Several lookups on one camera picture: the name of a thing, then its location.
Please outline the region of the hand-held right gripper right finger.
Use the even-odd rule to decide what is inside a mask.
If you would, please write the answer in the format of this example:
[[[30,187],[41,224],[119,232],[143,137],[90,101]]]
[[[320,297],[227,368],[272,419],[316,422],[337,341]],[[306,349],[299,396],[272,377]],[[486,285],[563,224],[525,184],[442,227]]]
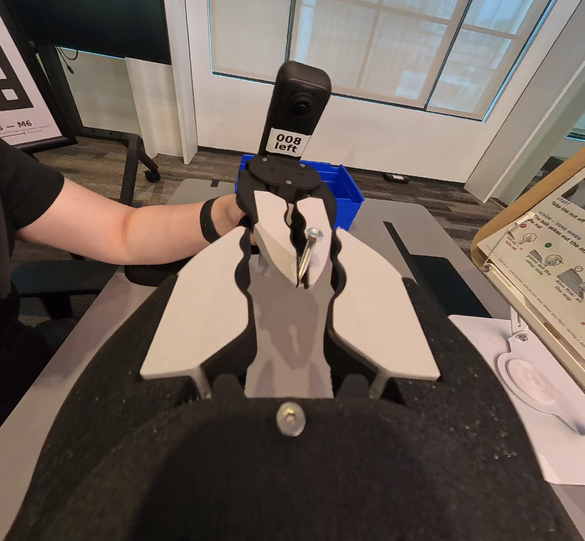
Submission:
[[[324,356],[333,393],[344,379],[361,375],[380,392],[389,379],[437,381],[438,364],[406,288],[391,263],[347,230],[331,244],[332,298]]]

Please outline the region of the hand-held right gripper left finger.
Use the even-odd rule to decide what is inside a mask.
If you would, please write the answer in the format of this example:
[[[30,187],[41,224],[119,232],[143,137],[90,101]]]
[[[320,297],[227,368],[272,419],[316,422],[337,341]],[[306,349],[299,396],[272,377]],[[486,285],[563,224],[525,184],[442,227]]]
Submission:
[[[189,377],[203,399],[220,375],[246,380],[256,357],[250,257],[250,230],[238,226],[181,269],[142,363],[142,379]]]

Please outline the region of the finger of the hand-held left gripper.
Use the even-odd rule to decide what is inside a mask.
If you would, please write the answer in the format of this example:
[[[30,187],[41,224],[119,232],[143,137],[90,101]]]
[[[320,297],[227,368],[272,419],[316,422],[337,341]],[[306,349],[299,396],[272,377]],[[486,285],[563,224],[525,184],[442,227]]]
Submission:
[[[302,281],[299,281],[306,289],[318,282],[329,260],[332,242],[332,226],[324,201],[320,198],[308,197],[298,201],[291,213],[292,241],[297,249],[298,261],[305,245],[306,231],[313,227],[322,231],[323,238],[315,245],[309,268]]]
[[[282,274],[294,287],[298,285],[298,254],[287,223],[289,205],[268,192],[254,191],[257,223],[253,236],[267,265]]]

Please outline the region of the blue plastic bin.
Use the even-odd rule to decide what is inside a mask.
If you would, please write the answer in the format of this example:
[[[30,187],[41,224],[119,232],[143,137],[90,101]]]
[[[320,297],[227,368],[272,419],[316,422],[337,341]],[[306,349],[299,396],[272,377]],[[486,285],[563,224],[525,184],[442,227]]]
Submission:
[[[254,191],[268,191],[287,201],[290,228],[292,210],[305,198],[324,201],[332,230],[339,227],[348,230],[364,202],[362,192],[344,166],[274,153],[244,155],[239,166],[237,203],[253,227],[258,221]]]

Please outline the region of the silver bolt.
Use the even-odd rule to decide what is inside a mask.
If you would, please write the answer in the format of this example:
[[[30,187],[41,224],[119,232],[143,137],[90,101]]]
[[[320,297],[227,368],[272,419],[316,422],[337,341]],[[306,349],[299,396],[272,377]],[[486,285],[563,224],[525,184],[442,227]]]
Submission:
[[[303,276],[307,272],[310,265],[312,253],[314,252],[315,249],[315,245],[321,241],[321,239],[323,238],[323,233],[320,229],[313,227],[307,229],[305,236],[306,236],[305,245],[298,262],[297,272],[299,281],[302,281]]]

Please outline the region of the person's left forearm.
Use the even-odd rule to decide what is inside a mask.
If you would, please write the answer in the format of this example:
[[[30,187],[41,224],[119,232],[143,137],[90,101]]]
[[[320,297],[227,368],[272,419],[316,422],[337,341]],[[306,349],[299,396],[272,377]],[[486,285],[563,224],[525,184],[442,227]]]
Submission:
[[[51,206],[16,239],[114,265],[161,265],[190,258],[209,245],[203,204],[125,206],[68,179]]]

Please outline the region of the wooden document stand white base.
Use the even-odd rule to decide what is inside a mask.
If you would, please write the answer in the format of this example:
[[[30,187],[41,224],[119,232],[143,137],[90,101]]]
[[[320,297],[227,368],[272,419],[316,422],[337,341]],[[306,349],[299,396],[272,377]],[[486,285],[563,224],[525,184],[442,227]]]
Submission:
[[[531,187],[478,231],[471,257],[510,306],[510,320],[451,315],[492,368],[516,407],[544,479],[584,486],[584,356],[534,311],[525,297],[491,264],[479,242],[506,225],[534,217],[547,196],[584,179],[584,150]]]

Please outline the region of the dark teal chair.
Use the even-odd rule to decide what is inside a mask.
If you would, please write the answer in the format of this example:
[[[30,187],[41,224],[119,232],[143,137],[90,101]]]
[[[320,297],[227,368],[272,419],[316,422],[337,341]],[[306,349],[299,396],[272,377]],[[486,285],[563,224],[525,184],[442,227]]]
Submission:
[[[95,260],[43,260],[15,267],[11,281],[21,298],[38,298],[52,320],[73,318],[72,296],[98,295],[118,265]]]

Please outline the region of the black monitor stand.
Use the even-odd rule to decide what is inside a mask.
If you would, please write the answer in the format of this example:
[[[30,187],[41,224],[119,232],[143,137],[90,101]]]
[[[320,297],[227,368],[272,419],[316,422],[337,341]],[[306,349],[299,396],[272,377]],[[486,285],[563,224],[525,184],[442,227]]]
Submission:
[[[126,160],[119,201],[122,204],[131,206],[135,194],[137,169],[140,163],[147,168],[144,172],[147,181],[150,183],[160,181],[158,166],[147,155],[141,136],[123,131],[84,126],[56,46],[46,42],[37,45],[36,48],[53,94],[64,112],[67,125],[73,129],[73,134],[125,145]]]

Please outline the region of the white framed window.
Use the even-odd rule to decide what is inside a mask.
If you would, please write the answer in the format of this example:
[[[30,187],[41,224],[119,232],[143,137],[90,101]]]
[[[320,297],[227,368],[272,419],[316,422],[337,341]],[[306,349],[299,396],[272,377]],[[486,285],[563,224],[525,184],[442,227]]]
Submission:
[[[485,120],[557,0],[208,0],[211,70],[291,60],[339,96]]]

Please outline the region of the printed instruction sheet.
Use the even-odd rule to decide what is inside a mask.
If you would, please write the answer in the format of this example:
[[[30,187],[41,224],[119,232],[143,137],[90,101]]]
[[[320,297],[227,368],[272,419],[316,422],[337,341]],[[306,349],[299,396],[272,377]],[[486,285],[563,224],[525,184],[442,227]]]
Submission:
[[[479,242],[532,309],[584,356],[584,179]]]

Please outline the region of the black monitor screen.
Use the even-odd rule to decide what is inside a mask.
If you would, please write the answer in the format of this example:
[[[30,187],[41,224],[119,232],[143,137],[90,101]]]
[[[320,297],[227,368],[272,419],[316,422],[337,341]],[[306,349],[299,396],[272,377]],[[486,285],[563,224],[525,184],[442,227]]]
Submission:
[[[164,0],[6,0],[36,44],[172,62]]]

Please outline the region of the framed black white marker sign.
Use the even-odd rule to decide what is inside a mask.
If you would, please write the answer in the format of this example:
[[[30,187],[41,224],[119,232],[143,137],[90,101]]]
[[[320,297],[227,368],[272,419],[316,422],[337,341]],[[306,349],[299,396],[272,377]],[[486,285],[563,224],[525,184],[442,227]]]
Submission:
[[[29,156],[78,142],[6,0],[1,0],[1,139]]]

